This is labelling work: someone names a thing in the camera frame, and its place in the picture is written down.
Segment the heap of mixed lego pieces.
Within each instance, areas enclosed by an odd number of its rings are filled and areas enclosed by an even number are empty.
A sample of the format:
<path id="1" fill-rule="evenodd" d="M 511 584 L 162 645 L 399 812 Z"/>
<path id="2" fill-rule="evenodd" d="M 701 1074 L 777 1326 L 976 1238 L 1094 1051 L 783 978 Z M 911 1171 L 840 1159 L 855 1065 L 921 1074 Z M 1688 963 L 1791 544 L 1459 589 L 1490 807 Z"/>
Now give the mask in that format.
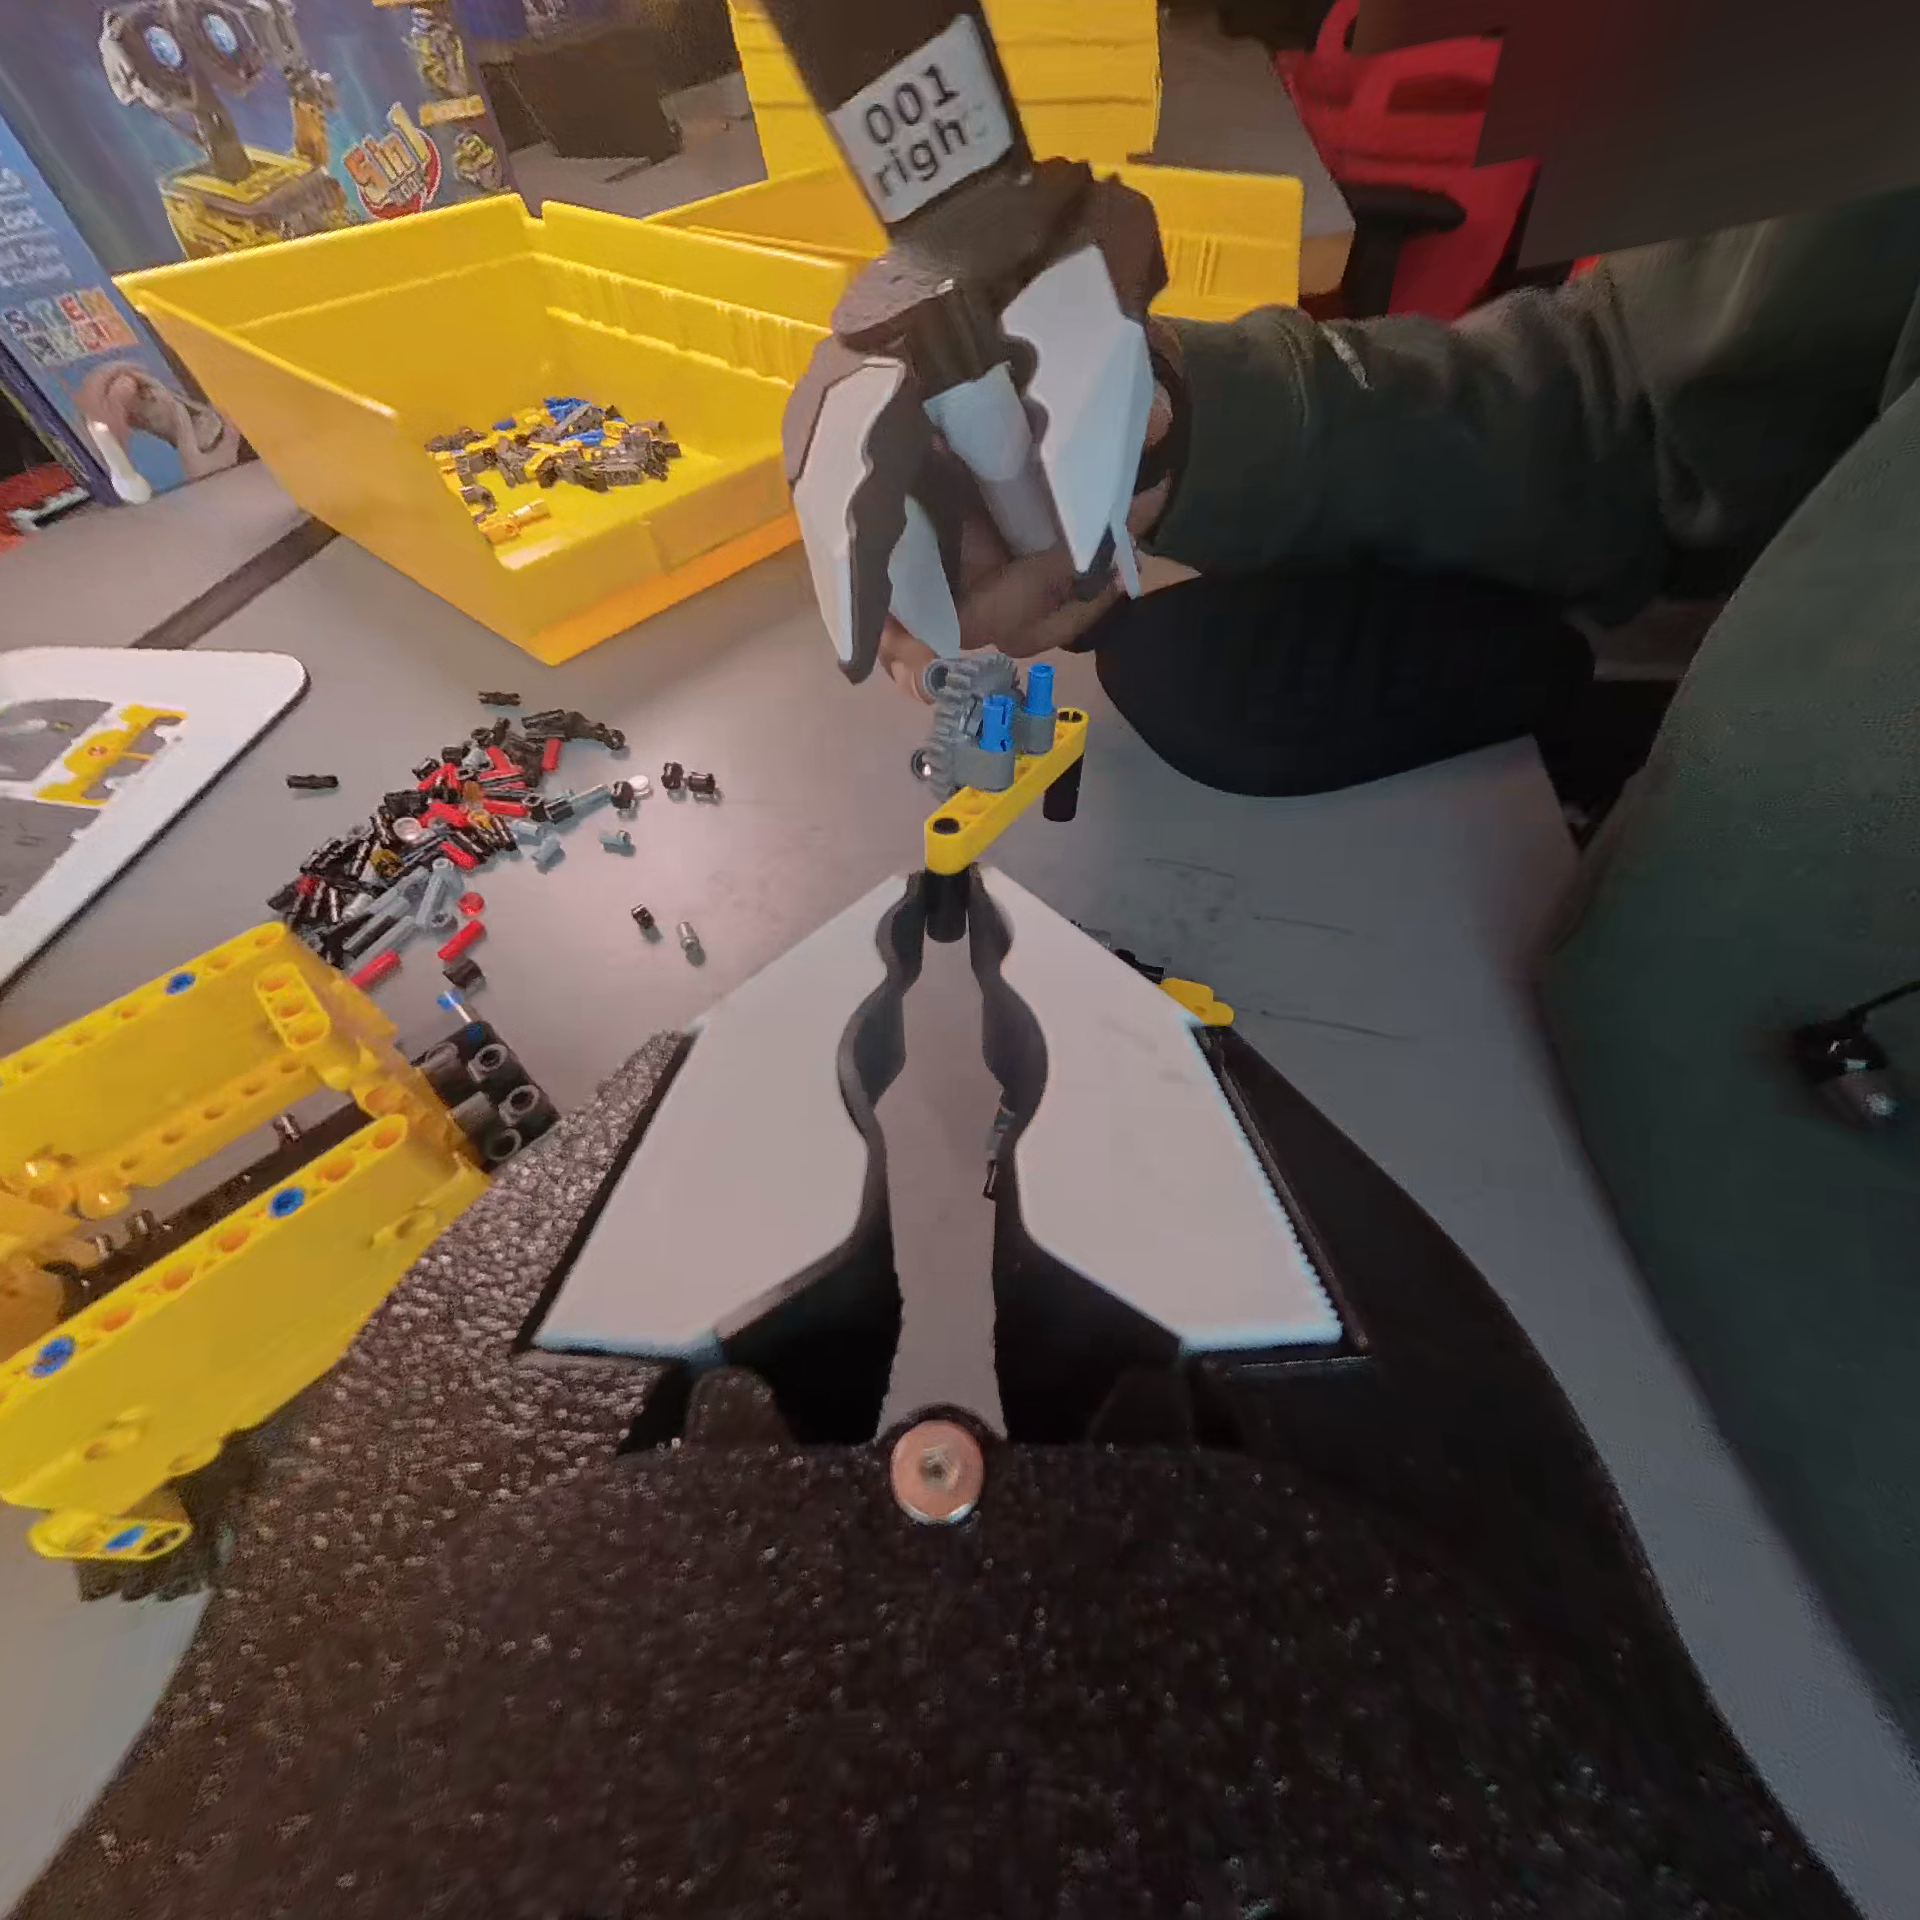
<path id="1" fill-rule="evenodd" d="M 683 440 L 667 421 L 633 421 L 614 402 L 545 396 L 492 427 L 433 432 L 423 455 L 469 527 L 496 549 L 545 532 L 562 486 L 612 493 L 670 482 Z"/>

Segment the large yellow black lego model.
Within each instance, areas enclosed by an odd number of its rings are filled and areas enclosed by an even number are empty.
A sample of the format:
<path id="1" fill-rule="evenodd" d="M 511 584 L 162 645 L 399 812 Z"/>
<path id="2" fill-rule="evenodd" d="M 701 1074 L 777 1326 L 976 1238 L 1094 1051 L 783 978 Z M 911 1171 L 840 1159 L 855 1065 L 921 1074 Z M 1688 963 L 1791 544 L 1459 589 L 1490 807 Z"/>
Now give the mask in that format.
<path id="1" fill-rule="evenodd" d="M 3 1054 L 3 1507 L 143 1569 L 202 1481 L 350 1349 L 554 1124 L 492 1022 L 411 1051 L 269 922 Z"/>

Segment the black drawstring toggle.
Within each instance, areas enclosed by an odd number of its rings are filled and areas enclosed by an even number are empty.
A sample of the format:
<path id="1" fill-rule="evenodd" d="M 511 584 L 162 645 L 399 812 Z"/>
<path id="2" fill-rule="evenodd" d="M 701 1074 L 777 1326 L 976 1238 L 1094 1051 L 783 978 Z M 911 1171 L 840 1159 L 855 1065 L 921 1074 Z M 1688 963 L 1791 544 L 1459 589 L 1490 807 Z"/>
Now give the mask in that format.
<path id="1" fill-rule="evenodd" d="M 1859 999 L 1837 1014 L 1787 1030 L 1787 1054 L 1801 1087 L 1847 1125 L 1859 1132 L 1901 1130 L 1913 1098 L 1901 1081 L 1886 1044 L 1874 1033 L 1874 1014 L 1913 999 L 1915 978 Z"/>

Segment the person's right hand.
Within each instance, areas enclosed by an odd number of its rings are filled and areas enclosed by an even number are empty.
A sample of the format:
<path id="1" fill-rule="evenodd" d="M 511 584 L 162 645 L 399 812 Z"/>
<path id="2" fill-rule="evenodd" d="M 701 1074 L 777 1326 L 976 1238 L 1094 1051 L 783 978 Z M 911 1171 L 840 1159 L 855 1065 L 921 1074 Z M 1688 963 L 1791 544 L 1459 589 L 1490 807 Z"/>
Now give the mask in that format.
<path id="1" fill-rule="evenodd" d="M 1152 394 L 1145 415 L 1145 449 L 1157 455 L 1170 437 L 1170 396 L 1163 387 Z M 1032 558 L 1014 558 L 999 536 L 987 512 L 967 477 L 942 486 L 958 486 L 955 507 L 948 504 L 950 527 L 958 532 L 950 589 L 958 645 L 965 652 L 1003 652 L 1009 658 L 1032 658 L 1042 652 L 1070 652 L 1086 645 L 1094 624 L 1131 600 L 1123 582 L 1106 570 L 1097 589 L 1080 589 L 1064 544 L 1052 544 Z M 1163 512 L 1170 477 L 1150 489 L 1137 489 L 1131 504 L 1131 536 L 1142 549 L 1142 533 Z M 1173 558 L 1138 556 L 1138 584 L 1152 597 L 1197 577 L 1191 563 Z M 937 654 L 915 618 L 901 621 L 888 615 L 876 635 L 876 672 L 896 682 L 911 699 L 929 699 L 921 672 Z"/>

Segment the grey yellow lego rack assembly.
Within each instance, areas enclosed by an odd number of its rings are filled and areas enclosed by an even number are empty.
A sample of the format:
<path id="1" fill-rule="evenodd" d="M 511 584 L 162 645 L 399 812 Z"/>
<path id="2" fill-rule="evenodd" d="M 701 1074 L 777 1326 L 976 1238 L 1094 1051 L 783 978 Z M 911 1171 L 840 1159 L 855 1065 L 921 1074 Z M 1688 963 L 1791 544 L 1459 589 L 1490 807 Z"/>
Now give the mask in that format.
<path id="1" fill-rule="evenodd" d="M 1202 1025 L 1202 1030 L 1234 1025 L 1234 1004 L 1226 1004 L 1219 995 L 1215 995 L 1211 984 L 1202 984 L 1197 978 L 1173 974 L 1160 961 L 1138 957 L 1132 948 L 1119 943 L 1106 930 L 1097 930 L 1094 939 L 1106 952 L 1113 952 L 1117 961 L 1131 963 L 1138 978 L 1145 978 L 1152 988 L 1170 995 L 1197 1025 Z"/>

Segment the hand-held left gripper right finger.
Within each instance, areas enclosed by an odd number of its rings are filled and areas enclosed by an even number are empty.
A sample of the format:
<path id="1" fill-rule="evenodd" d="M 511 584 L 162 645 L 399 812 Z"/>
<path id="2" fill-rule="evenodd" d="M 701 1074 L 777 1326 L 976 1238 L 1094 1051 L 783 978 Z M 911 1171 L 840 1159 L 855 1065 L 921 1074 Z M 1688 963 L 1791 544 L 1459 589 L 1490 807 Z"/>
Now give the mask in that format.
<path id="1" fill-rule="evenodd" d="M 1341 1356 L 1341 1304 L 1226 1072 L 1230 1025 L 995 868 L 967 953 L 999 1081 L 995 1387 L 1081 1442 L 1117 1387 Z"/>

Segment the person's right forearm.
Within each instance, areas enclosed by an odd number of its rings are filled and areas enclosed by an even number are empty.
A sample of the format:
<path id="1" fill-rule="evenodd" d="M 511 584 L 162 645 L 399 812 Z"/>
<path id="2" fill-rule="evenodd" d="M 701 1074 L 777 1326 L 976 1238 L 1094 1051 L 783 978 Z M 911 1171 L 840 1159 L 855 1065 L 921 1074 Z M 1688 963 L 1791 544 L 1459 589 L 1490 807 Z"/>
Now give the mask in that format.
<path id="1" fill-rule="evenodd" d="M 1457 570 L 1601 618 L 1737 570 L 1915 381 L 1915 187 L 1601 255 L 1462 319 L 1163 325 L 1191 570 Z"/>

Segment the pile of small lego pins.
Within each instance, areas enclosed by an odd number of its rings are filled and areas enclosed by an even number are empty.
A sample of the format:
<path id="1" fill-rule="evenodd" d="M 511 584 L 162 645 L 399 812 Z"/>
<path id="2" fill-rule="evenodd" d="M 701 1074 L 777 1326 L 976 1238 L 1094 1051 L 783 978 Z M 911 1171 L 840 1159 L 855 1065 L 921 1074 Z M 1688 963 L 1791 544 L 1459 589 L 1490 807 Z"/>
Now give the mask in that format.
<path id="1" fill-rule="evenodd" d="M 723 796 L 711 768 L 683 758 L 646 772 L 628 737 L 580 709 L 529 709 L 513 691 L 479 691 L 479 706 L 477 728 L 421 756 L 365 817 L 304 854 L 266 901 L 257 948 L 298 948 L 363 995 L 418 953 L 447 999 L 474 995 L 487 978 L 487 872 L 519 860 L 550 874 L 576 841 L 634 858 L 647 799 Z"/>

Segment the pale rounded board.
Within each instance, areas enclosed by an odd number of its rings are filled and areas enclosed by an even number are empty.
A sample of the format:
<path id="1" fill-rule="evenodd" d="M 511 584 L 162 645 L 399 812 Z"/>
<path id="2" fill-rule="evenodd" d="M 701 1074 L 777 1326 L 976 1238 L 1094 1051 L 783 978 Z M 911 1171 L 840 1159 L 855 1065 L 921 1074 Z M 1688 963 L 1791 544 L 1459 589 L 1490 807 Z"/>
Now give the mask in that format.
<path id="1" fill-rule="evenodd" d="M 153 762 L 122 784 L 56 868 L 3 914 L 3 980 L 22 972 L 124 868 L 197 804 L 301 697 L 292 654 L 139 645 L 25 645 L 3 652 L 7 699 L 108 699 L 183 709 Z"/>

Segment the yellow plastic storage bin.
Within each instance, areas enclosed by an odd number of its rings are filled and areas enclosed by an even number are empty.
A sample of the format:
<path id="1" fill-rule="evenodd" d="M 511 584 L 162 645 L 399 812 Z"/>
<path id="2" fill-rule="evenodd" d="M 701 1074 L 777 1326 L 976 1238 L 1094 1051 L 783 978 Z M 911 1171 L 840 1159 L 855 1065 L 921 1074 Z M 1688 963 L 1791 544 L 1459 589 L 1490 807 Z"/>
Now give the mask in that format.
<path id="1" fill-rule="evenodd" d="M 799 536 L 789 387 L 850 255 L 513 193 L 172 261 L 116 290 L 335 533 L 536 662 L 566 662 Z M 578 396 L 663 421 L 670 477 L 547 504 L 505 541 L 428 447 Z"/>
<path id="2" fill-rule="evenodd" d="M 1157 4 L 986 4 L 1034 153 L 1131 162 L 1163 103 Z M 732 44 L 773 178 L 840 153 L 764 4 L 730 4 Z"/>
<path id="3" fill-rule="evenodd" d="M 1150 162 L 1123 162 L 1109 176 L 1157 213 L 1166 287 L 1152 312 L 1218 323 L 1300 300 L 1305 187 L 1298 178 Z M 655 219 L 670 228 L 825 255 L 842 264 L 866 261 L 885 250 L 885 230 L 842 169 L 788 170 L 667 208 Z"/>

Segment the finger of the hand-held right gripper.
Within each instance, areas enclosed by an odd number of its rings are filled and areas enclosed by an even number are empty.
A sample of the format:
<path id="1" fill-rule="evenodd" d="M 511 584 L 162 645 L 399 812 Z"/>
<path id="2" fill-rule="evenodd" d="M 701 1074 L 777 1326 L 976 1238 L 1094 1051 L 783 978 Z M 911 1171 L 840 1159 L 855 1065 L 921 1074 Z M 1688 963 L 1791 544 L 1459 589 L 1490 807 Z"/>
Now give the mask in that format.
<path id="1" fill-rule="evenodd" d="M 933 658 L 962 652 L 948 558 L 929 512 L 932 421 L 903 359 L 812 359 L 783 405 L 783 477 L 810 589 L 846 682 L 888 627 Z"/>
<path id="2" fill-rule="evenodd" d="M 1138 594 L 1131 502 L 1152 405 L 1138 315 L 1126 312 L 1099 244 L 1050 261 L 946 375 L 923 415 L 972 473 L 1003 544 L 1032 558 L 1062 544 L 1076 577 L 1117 573 Z"/>

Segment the lego instruction booklet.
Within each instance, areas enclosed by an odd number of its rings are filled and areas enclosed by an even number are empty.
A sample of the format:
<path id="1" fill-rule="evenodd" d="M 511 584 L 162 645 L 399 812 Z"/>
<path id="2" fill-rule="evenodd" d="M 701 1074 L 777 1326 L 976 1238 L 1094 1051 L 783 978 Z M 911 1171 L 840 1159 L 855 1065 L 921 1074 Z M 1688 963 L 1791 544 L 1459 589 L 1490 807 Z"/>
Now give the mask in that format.
<path id="1" fill-rule="evenodd" d="M 142 775 L 183 725 L 183 709 L 108 699 L 3 701 L 3 914 L 41 884 L 113 791 Z"/>

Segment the grey lego gear with blue pins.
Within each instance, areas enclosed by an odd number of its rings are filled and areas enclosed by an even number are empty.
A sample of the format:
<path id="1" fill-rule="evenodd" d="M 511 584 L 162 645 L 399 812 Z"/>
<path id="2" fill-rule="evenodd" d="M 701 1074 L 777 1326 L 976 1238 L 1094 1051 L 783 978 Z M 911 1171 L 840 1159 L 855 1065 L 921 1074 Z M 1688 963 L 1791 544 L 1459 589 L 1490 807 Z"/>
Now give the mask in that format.
<path id="1" fill-rule="evenodd" d="M 921 669 L 932 718 L 911 756 L 911 775 L 950 796 L 958 791 L 1003 793 L 1020 762 L 1046 756 L 1060 731 L 1052 666 L 1022 666 L 999 652 L 932 658 Z"/>

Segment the dark box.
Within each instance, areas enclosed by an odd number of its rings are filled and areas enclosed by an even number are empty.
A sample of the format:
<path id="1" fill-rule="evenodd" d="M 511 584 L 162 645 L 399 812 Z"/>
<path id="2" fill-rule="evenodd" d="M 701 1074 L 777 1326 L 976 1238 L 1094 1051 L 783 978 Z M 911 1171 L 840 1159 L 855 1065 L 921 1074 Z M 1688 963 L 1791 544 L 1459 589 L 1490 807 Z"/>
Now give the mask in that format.
<path id="1" fill-rule="evenodd" d="M 511 151 L 545 143 L 557 158 L 618 162 L 683 153 L 655 50 L 634 24 L 603 20 L 519 41 L 467 30 L 467 44 Z"/>

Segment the yellow lego beam with black pins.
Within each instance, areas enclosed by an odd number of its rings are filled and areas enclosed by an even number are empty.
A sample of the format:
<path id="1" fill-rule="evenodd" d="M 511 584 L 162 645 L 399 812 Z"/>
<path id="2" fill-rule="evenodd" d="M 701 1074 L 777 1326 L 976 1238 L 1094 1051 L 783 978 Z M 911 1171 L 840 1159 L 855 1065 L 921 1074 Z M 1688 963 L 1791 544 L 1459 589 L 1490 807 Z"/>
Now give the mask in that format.
<path id="1" fill-rule="evenodd" d="M 923 933 L 937 943 L 962 941 L 972 907 L 972 874 L 995 841 L 1032 807 L 1042 821 L 1064 823 L 1076 817 L 1088 714 L 1052 714 L 1052 743 L 1042 754 L 987 756 L 967 740 L 979 762 L 1009 772 L 1004 784 L 965 784 L 942 799 L 923 821 L 921 907 Z"/>

